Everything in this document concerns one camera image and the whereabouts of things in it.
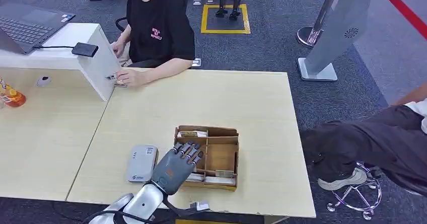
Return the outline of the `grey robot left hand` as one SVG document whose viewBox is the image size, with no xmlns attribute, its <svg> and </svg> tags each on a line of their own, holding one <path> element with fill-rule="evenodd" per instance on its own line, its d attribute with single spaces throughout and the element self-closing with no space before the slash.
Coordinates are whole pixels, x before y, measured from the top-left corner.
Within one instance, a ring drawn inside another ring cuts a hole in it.
<svg viewBox="0 0 427 224">
<path fill-rule="evenodd" d="M 167 195 L 175 194 L 202 159 L 200 145 L 188 141 L 175 143 L 153 170 L 150 183 Z"/>
</svg>

